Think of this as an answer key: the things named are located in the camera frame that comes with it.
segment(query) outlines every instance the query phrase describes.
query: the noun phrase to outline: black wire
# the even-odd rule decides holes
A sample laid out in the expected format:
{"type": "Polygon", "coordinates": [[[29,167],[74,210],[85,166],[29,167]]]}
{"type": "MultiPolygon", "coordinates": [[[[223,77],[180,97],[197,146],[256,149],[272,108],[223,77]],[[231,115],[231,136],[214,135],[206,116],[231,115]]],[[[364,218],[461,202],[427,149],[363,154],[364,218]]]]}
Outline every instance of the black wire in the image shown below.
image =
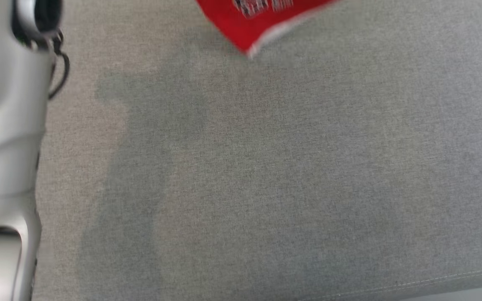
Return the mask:
{"type": "MultiPolygon", "coordinates": [[[[63,88],[64,84],[66,83],[66,81],[68,79],[69,72],[70,72],[70,59],[69,59],[69,57],[66,53],[63,53],[61,51],[61,46],[62,46],[63,42],[64,42],[63,33],[61,31],[59,31],[59,34],[57,35],[57,38],[53,39],[53,49],[54,49],[54,52],[57,56],[63,58],[64,73],[63,73],[63,77],[61,78],[61,80],[59,81],[59,83],[57,84],[55,89],[53,89],[53,91],[51,91],[49,93],[48,99],[53,99],[53,97],[55,97],[57,95],[57,93],[59,93],[59,91],[63,88]]],[[[51,76],[53,76],[54,73],[55,73],[55,65],[53,66],[53,68],[51,70],[51,76]]]]}
{"type": "Polygon", "coordinates": [[[61,81],[59,82],[59,84],[57,84],[57,87],[55,87],[55,89],[53,89],[53,91],[49,93],[48,99],[53,99],[53,97],[55,97],[57,93],[59,93],[59,91],[63,88],[64,84],[66,83],[70,72],[70,59],[68,55],[66,53],[61,53],[59,56],[62,57],[64,60],[63,78],[61,78],[61,81]]]}

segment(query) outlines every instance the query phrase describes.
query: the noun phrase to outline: gray cloth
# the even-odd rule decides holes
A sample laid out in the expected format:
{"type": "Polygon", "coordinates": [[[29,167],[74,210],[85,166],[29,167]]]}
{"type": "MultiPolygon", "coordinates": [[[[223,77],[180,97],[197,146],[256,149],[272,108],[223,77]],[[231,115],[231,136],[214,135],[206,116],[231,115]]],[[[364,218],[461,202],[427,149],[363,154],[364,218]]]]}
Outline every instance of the gray cloth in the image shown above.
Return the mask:
{"type": "Polygon", "coordinates": [[[252,61],[193,0],[69,0],[64,29],[33,300],[482,286],[482,0],[342,0],[252,61]]]}

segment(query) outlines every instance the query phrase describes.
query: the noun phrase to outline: fabric seam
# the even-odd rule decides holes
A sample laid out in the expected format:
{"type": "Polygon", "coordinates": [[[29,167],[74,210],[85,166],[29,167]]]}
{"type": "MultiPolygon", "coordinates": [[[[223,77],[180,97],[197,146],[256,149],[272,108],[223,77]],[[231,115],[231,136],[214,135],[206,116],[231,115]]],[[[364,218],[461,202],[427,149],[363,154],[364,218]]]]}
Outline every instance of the fabric seam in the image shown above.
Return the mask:
{"type": "Polygon", "coordinates": [[[427,279],[427,280],[420,280],[420,281],[396,284],[394,286],[381,286],[379,288],[348,291],[346,293],[335,293],[335,294],[325,295],[325,296],[320,296],[320,297],[311,297],[311,298],[306,298],[306,299],[300,299],[298,301],[313,301],[313,300],[328,301],[328,300],[332,300],[332,299],[343,299],[343,298],[349,298],[349,297],[369,295],[370,293],[384,293],[384,292],[387,292],[387,291],[402,290],[402,289],[414,288],[414,287],[419,287],[419,286],[428,286],[430,284],[436,284],[436,283],[440,283],[440,282],[463,279],[463,278],[476,277],[476,276],[480,276],[480,275],[482,275],[482,270],[476,270],[476,271],[473,271],[473,272],[459,273],[459,274],[453,274],[453,275],[448,275],[448,276],[443,276],[443,277],[438,277],[438,278],[431,278],[431,279],[427,279]],[[418,284],[418,283],[423,283],[423,282],[428,282],[428,283],[419,284],[419,285],[415,285],[415,286],[411,285],[411,284],[418,284]]]}

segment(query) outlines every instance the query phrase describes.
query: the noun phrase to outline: white plastic part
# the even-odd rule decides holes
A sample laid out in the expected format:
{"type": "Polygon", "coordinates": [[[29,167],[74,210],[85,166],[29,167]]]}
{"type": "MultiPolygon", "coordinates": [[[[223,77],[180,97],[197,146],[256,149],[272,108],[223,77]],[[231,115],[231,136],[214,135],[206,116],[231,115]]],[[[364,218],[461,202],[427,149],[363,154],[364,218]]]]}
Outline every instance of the white plastic part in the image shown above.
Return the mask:
{"type": "Polygon", "coordinates": [[[36,162],[52,60],[47,50],[29,49],[16,40],[12,14],[13,1],[0,0],[0,227],[17,233],[21,249],[19,255],[4,255],[12,263],[0,260],[0,292],[6,298],[11,291],[5,301],[29,301],[41,233],[34,196],[36,162]]]}

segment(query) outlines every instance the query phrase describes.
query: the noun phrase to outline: red snack bag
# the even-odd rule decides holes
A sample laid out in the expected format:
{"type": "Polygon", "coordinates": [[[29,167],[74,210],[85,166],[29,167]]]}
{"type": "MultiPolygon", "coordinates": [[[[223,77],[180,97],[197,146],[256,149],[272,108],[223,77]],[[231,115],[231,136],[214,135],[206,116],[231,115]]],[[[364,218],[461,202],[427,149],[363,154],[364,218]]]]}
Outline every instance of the red snack bag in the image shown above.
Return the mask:
{"type": "Polygon", "coordinates": [[[197,0],[209,20],[249,57],[253,57],[262,44],[333,1],[197,0]]]}

